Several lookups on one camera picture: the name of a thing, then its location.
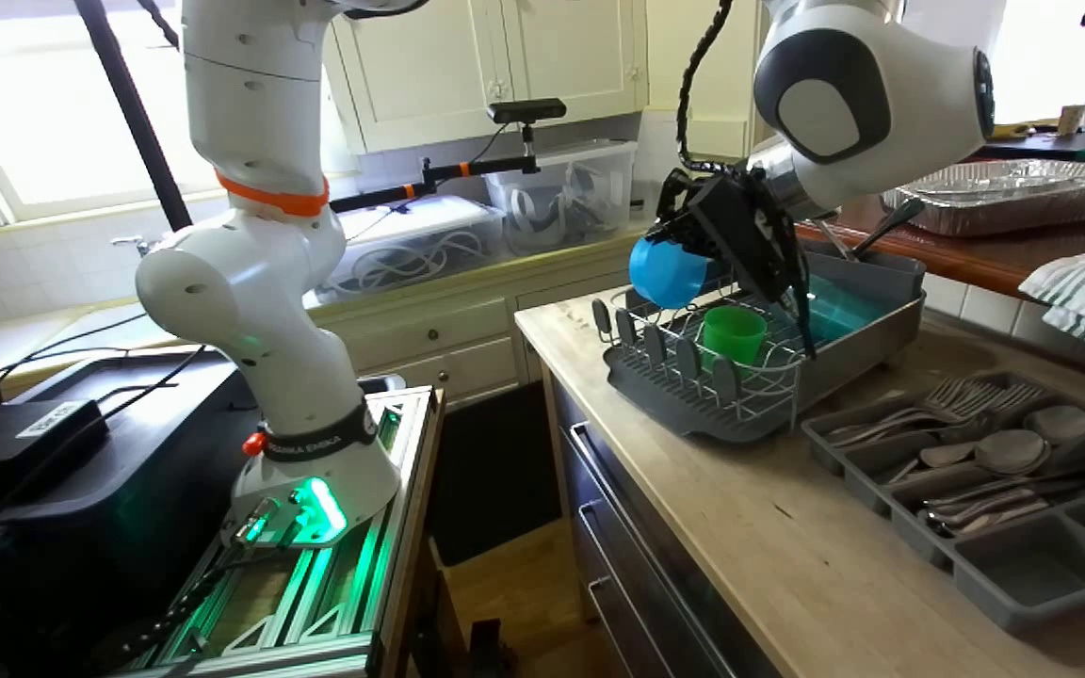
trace floor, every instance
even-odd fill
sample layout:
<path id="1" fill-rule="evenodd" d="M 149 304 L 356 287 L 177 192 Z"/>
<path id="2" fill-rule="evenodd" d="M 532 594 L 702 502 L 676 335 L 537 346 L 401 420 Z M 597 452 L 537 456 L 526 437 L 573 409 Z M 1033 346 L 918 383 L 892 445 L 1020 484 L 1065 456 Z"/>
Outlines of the floor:
<path id="1" fill-rule="evenodd" d="M 508 673 L 623 673 L 609 641 L 579 602 L 573 531 L 567 521 L 550 521 L 513 541 L 447 563 L 446 580 L 467 645 L 474 620 L 503 620 Z"/>

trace robot camera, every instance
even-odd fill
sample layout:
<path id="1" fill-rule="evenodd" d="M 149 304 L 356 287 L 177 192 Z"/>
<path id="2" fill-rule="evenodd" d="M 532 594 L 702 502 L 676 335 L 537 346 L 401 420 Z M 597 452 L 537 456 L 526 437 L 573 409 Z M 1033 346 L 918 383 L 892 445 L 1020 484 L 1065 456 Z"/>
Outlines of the robot camera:
<path id="1" fill-rule="evenodd" d="M 550 119 L 550 115 L 567 115 L 568 104 L 558 99 L 520 99 L 520 101 L 493 101 L 489 115 L 493 125 L 537 125 L 537 119 Z"/>

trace cutlery tray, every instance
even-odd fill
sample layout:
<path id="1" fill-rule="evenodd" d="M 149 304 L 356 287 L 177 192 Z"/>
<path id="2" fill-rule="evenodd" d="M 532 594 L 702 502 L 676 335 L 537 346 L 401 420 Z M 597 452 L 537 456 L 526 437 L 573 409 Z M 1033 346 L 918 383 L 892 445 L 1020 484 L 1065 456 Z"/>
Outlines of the cutlery tray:
<path id="1" fill-rule="evenodd" d="M 955 576 L 995 625 L 1024 633 L 1085 606 L 1085 428 L 1053 437 L 1038 471 L 995 474 L 975 458 L 928 467 L 925 448 L 981 445 L 999 428 L 1033 428 L 1041 409 L 1083 405 L 1020 373 L 975 373 L 966 383 L 1019 386 L 981 415 L 908 425 L 878 442 L 835 445 L 928 391 L 892 397 L 803 420 L 810 456 L 931 563 Z"/>

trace green cup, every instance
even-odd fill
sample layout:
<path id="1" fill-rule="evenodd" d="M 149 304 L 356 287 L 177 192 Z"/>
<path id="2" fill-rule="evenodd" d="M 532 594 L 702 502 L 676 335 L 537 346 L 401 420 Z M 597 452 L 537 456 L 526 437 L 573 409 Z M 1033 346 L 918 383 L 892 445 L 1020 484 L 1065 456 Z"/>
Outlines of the green cup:
<path id="1" fill-rule="evenodd" d="M 763 366 L 770 350 L 770 325 L 737 304 L 715 304 L 697 325 L 697 346 L 737 366 Z"/>

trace gray cutlery tray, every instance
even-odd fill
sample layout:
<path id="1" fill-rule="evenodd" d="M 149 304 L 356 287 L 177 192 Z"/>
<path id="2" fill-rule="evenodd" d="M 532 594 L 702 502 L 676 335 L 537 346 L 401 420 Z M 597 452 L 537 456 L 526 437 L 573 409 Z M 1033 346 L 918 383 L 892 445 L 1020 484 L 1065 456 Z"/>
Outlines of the gray cutlery tray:
<path id="1" fill-rule="evenodd" d="M 971 420 L 908 428 L 871 445 L 833 445 L 833 433 L 840 425 L 874 420 L 897 405 L 925 400 L 925 391 L 911 391 L 805 418 L 803 437 L 810 442 L 810 456 L 824 471 L 833 471 L 849 484 L 849 493 L 857 493 L 867 510 L 889 521 L 889 528 L 918 556 L 950 572 L 966 600 L 971 600 L 995 625 L 1024 633 L 1085 606 L 1085 493 L 1045 502 L 1048 510 L 1001 521 L 975 533 L 946 533 L 928 521 L 925 496 L 960 493 L 969 484 L 995 482 L 999 474 L 960 462 L 958 471 L 946 471 L 938 477 L 884 484 L 889 474 L 897 474 L 918 456 L 918 448 L 981 442 L 995 428 L 1019 428 L 1033 409 L 1053 403 L 1085 405 L 1083 400 L 1048 391 L 1020 373 L 975 375 L 1001 386 L 1033 383 L 1041 400 L 1020 403 L 1019 409 L 999 409 L 999 418 L 981 415 Z M 1041 474 L 1085 477 L 1085 433 L 1077 442 L 1053 445 L 1048 462 L 1029 477 Z"/>

